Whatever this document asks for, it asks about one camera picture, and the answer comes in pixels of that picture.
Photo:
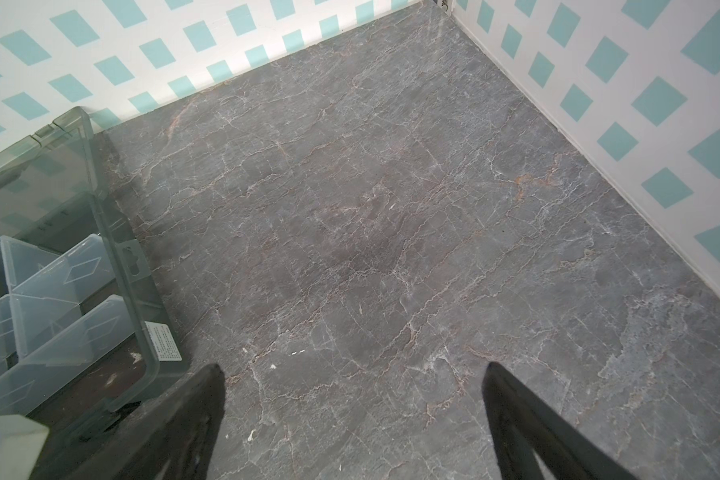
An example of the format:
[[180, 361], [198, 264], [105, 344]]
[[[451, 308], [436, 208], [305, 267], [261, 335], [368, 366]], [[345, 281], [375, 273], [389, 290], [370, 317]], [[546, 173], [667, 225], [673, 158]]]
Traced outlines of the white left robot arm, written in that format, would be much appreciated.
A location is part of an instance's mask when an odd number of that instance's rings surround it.
[[49, 432], [22, 415], [0, 416], [0, 479], [28, 479]]

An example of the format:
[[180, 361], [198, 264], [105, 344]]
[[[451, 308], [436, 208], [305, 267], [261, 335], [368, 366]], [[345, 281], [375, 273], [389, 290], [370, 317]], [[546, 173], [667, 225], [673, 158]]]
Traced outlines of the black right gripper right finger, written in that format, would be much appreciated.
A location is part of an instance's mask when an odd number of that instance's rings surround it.
[[501, 477], [632, 479], [634, 475], [573, 428], [498, 362], [487, 365], [481, 393]]

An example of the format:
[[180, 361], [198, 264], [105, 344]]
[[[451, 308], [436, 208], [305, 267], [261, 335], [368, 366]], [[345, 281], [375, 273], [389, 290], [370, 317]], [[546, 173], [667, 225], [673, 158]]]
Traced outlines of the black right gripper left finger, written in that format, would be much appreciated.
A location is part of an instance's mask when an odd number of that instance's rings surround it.
[[69, 479], [205, 479], [225, 405], [225, 375], [208, 364], [127, 435], [106, 446]]

